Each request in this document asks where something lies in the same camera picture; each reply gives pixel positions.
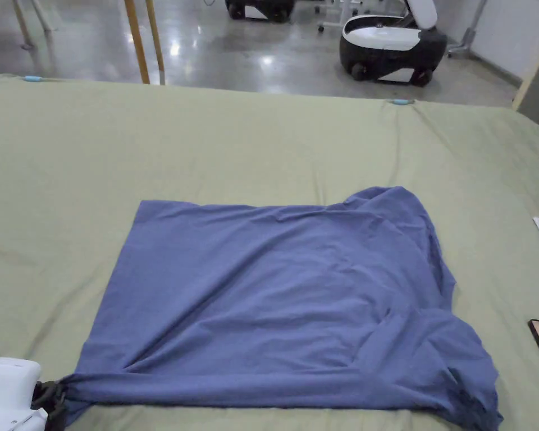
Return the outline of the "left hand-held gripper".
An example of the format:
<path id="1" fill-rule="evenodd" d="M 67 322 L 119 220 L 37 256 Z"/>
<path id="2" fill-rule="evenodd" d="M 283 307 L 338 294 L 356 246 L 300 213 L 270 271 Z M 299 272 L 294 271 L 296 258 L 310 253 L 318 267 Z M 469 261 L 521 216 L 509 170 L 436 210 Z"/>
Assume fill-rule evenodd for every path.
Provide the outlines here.
<path id="1" fill-rule="evenodd" d="M 0 357 L 0 430 L 65 430 L 65 386 L 40 375 L 34 361 Z"/>

